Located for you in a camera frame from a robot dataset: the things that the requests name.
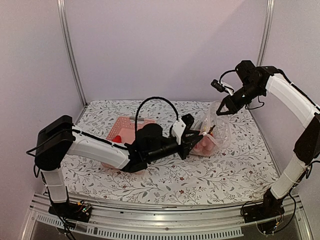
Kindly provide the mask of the orange toy fruit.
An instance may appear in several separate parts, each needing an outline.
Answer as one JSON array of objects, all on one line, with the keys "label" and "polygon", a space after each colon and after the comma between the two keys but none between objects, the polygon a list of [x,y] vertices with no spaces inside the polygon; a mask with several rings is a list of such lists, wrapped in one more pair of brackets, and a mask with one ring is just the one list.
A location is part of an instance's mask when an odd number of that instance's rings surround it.
[{"label": "orange toy fruit", "polygon": [[120,135],[116,135],[113,139],[112,139],[113,143],[122,143],[122,137]]}]

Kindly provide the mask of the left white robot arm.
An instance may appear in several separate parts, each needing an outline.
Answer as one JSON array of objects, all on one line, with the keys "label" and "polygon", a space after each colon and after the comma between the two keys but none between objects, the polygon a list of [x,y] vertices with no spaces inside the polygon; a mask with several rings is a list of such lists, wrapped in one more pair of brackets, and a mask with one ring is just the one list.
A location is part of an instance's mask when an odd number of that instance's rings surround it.
[{"label": "left white robot arm", "polygon": [[133,143],[115,143],[82,131],[73,124],[72,118],[63,115],[37,136],[37,145],[28,153],[35,153],[34,164],[44,176],[50,200],[63,216],[74,213],[69,202],[61,163],[65,155],[76,155],[108,164],[126,173],[145,170],[151,162],[178,154],[184,160],[194,146],[203,139],[203,134],[192,130],[194,118],[184,115],[177,119],[163,136],[163,128],[157,123],[148,123],[134,131]]}]

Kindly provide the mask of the pink plastic basket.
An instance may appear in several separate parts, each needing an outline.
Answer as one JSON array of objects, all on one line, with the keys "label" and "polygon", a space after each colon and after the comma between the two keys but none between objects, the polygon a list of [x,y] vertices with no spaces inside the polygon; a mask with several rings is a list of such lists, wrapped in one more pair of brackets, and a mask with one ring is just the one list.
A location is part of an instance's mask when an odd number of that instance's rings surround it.
[{"label": "pink plastic basket", "polygon": [[[110,131],[108,132],[108,135],[105,136],[105,139],[109,142],[112,142],[112,139],[116,135],[120,135],[122,138],[122,143],[116,143],[120,145],[124,144],[132,144],[135,140],[135,118],[133,116],[119,116],[113,126],[111,127]],[[149,118],[138,118],[137,121],[137,129],[143,128],[147,124],[156,123],[155,120],[149,119]],[[101,165],[104,168],[110,168],[110,169],[122,169],[124,166],[117,168],[114,166],[111,166],[107,163],[101,163]]]}]

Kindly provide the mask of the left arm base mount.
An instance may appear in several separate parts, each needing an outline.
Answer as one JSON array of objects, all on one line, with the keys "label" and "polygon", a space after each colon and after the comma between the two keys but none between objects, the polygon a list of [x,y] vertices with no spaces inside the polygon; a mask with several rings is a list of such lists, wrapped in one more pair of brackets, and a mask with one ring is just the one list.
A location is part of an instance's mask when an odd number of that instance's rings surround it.
[{"label": "left arm base mount", "polygon": [[61,203],[55,203],[49,196],[50,207],[48,212],[61,219],[74,220],[88,223],[92,214],[92,205],[81,200],[78,203],[72,203],[67,195],[67,200]]}]

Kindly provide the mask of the clear zip top bag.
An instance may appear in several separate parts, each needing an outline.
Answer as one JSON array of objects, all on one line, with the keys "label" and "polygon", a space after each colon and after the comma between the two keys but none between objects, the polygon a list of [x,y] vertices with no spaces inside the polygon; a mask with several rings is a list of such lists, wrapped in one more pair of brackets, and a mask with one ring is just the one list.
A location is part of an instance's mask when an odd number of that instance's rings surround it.
[{"label": "clear zip top bag", "polygon": [[216,144],[213,155],[231,144],[230,118],[227,115],[216,114],[219,105],[219,101],[212,102],[204,116],[192,126],[203,136],[212,136]]}]

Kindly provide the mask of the red yellow toy fruit bunch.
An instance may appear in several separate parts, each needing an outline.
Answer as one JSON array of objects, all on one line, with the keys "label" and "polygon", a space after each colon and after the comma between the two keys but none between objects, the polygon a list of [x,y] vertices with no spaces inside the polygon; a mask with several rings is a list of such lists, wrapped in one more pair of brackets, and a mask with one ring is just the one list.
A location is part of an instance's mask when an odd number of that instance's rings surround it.
[{"label": "red yellow toy fruit bunch", "polygon": [[212,156],[216,144],[211,135],[205,135],[192,149],[192,153],[198,156]]}]

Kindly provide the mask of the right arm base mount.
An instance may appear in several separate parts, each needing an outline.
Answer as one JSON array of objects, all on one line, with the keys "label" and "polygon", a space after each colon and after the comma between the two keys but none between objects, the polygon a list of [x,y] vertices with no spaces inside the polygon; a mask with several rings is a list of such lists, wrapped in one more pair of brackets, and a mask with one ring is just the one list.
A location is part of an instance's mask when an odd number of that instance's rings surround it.
[{"label": "right arm base mount", "polygon": [[245,223],[265,220],[280,216],[285,213],[283,201],[285,197],[277,199],[268,189],[263,195],[262,203],[246,206],[244,204],[240,209],[240,214]]}]

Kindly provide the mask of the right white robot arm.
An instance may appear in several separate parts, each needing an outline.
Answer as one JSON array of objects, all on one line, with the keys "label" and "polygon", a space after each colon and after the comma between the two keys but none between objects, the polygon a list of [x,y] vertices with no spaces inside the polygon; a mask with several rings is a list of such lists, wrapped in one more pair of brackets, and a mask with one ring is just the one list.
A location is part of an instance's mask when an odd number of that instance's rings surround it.
[{"label": "right white robot arm", "polygon": [[320,154],[320,106],[275,66],[255,66],[250,60],[242,60],[233,72],[242,83],[236,91],[232,91],[221,79],[211,82],[211,86],[219,92],[229,93],[216,110],[218,116],[234,115],[252,100],[271,94],[287,107],[303,128],[295,142],[290,162],[268,190],[274,199],[282,199],[298,184]]}]

